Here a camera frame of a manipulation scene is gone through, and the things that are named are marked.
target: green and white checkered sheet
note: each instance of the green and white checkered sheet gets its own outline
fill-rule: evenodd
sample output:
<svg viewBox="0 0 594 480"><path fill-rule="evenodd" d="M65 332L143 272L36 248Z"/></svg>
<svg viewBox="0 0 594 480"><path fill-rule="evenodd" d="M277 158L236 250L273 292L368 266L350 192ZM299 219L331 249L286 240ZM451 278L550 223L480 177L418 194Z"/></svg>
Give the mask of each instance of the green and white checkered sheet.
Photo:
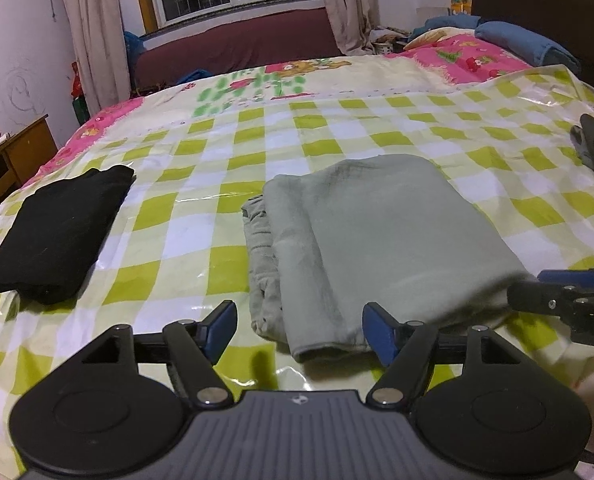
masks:
<svg viewBox="0 0 594 480"><path fill-rule="evenodd" d="M115 164L137 175L78 298L45 308L0 294L2 474L14 477L20 469L7 431L13 403L115 323L156 332L177 319L202 319L232 299L240 323L217 370L236 394L243 388L364 394L372 386L380 373L372 357L298 365L250 328L240 207L277 174L382 153L423 156L488 217L529 271L594 266L594 173L581 165L568 134L581 114L594 115L594 92L562 67L452 92L302 96L215 114L196 113L200 91L198 85L147 98L87 152L0 206L1 243L38 187ZM554 320L514 316L500 331L567 383L586 373L590 354L570 344ZM144 370L164 380L160 367ZM440 367L434 382L457 371Z"/></svg>

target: curtain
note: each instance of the curtain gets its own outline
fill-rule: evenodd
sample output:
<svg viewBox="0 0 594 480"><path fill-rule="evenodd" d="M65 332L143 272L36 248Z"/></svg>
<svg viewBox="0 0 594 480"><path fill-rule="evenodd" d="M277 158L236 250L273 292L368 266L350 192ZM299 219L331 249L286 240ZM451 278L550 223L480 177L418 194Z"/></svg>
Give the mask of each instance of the curtain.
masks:
<svg viewBox="0 0 594 480"><path fill-rule="evenodd" d="M378 20L377 0L324 0L337 47L348 56L368 54L368 35Z"/></svg>
<svg viewBox="0 0 594 480"><path fill-rule="evenodd" d="M91 115L130 97L119 0L64 0Z"/></svg>

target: wooden cabinet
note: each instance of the wooden cabinet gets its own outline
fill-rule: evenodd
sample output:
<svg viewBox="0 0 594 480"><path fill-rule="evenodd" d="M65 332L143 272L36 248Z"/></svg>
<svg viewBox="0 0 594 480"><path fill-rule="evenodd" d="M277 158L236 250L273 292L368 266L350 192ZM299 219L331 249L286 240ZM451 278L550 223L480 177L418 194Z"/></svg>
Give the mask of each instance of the wooden cabinet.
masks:
<svg viewBox="0 0 594 480"><path fill-rule="evenodd" d="M43 116L0 144L0 202L23 186L57 153Z"/></svg>

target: maroon cloth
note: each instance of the maroon cloth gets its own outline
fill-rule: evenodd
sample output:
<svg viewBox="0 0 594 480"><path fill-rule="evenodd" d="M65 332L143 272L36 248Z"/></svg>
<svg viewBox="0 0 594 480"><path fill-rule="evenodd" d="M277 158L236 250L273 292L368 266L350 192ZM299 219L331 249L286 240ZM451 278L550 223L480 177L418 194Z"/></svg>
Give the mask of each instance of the maroon cloth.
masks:
<svg viewBox="0 0 594 480"><path fill-rule="evenodd" d="M138 88L176 84L198 68L215 75L273 63L342 56L326 10L290 10L227 23L144 52Z"/></svg>

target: window sill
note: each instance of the window sill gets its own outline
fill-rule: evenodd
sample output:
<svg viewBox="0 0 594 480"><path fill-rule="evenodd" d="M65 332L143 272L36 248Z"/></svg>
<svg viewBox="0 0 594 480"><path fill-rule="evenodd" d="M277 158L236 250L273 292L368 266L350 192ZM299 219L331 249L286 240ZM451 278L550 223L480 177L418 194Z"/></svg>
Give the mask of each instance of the window sill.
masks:
<svg viewBox="0 0 594 480"><path fill-rule="evenodd" d="M156 30L155 32L144 34L141 37L141 39L143 41L152 40L154 38L158 38L159 36L163 36L175 30L188 27L189 25L201 22L208 22L209 20L219 18L221 16L227 16L228 14L235 14L236 12L241 12L242 10L261 9L264 7L273 7L280 4L291 4L296 2L307 1L312 0L263 0L260 2L254 2L250 4L243 4L237 7L231 7L229 9L221 9L216 10L215 12L208 12L207 14L202 14L201 16L189 16L186 20L183 20L182 22L177 22L173 25L166 25L164 27L161 27L159 30Z"/></svg>

